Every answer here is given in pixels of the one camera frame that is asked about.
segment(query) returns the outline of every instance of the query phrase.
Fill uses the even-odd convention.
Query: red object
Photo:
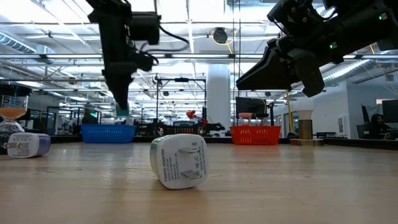
[[[276,145],[280,126],[232,126],[232,142],[240,145]]]
[[[195,115],[196,111],[195,110],[191,110],[191,111],[187,111],[187,116],[189,119],[192,119]]]
[[[200,127],[200,130],[204,131],[204,130],[205,130],[205,127],[206,127],[206,125],[207,125],[207,120],[206,120],[206,119],[203,119],[203,118],[201,118],[201,117],[196,116],[195,113],[196,113],[195,110],[187,111],[187,116],[188,116],[189,119],[195,118],[195,119],[197,119],[198,121],[203,122],[203,125]]]

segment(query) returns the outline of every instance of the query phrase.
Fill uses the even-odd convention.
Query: table surface
[[[210,175],[167,190],[149,144],[0,156],[0,223],[395,223],[398,152],[209,144]]]

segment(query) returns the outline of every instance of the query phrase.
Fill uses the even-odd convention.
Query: person
[[[369,135],[372,139],[385,139],[390,126],[384,124],[383,115],[374,114],[369,124]]]
[[[81,120],[82,124],[98,124],[98,120],[90,114],[90,111],[85,109],[85,115]]]

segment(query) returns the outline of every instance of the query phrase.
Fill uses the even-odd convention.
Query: power adapter
[[[205,140],[197,134],[173,134],[152,141],[150,165],[168,189],[187,189],[207,179]]]
[[[44,156],[50,152],[51,138],[46,134],[14,133],[4,148],[16,159]]]

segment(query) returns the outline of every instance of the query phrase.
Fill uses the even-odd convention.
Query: metal prong
[[[29,147],[29,143],[18,143],[17,147],[18,147],[18,149],[28,148]]]
[[[4,143],[3,148],[5,149],[15,149],[17,147],[17,143]]]
[[[201,178],[201,174],[198,172],[194,172],[193,170],[184,171],[181,173],[185,178],[195,180]]]
[[[178,151],[181,153],[193,154],[193,153],[198,153],[199,149],[185,148],[185,149],[179,149]]]

